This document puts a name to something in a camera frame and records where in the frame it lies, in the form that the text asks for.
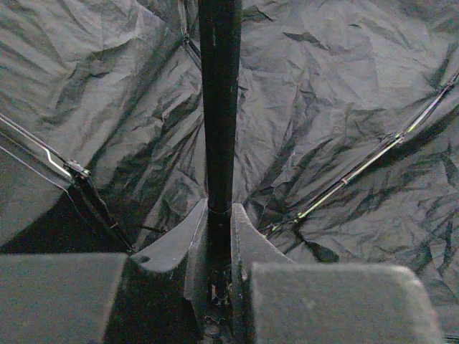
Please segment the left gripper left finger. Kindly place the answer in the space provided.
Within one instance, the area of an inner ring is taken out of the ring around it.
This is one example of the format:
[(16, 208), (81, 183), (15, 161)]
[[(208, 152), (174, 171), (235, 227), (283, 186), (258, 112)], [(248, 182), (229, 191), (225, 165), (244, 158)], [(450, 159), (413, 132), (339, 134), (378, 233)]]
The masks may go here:
[(198, 343), (207, 293), (207, 201), (124, 253), (1, 256), (3, 343)]

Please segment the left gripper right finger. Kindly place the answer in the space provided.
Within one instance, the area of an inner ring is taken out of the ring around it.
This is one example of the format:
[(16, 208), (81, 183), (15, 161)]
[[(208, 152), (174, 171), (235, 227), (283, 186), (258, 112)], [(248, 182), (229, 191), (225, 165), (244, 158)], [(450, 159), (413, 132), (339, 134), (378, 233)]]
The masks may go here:
[(236, 343), (441, 343), (421, 281), (390, 264), (299, 264), (231, 218)]

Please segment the lavender umbrella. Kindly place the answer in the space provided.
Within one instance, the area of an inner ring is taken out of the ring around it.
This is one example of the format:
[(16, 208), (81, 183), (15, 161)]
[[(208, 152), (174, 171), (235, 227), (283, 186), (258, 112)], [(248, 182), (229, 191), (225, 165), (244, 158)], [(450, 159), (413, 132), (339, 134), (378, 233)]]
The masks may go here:
[(231, 218), (390, 264), (458, 341), (456, 1), (3, 1), (1, 256), (132, 256), (207, 201), (198, 343), (236, 343)]

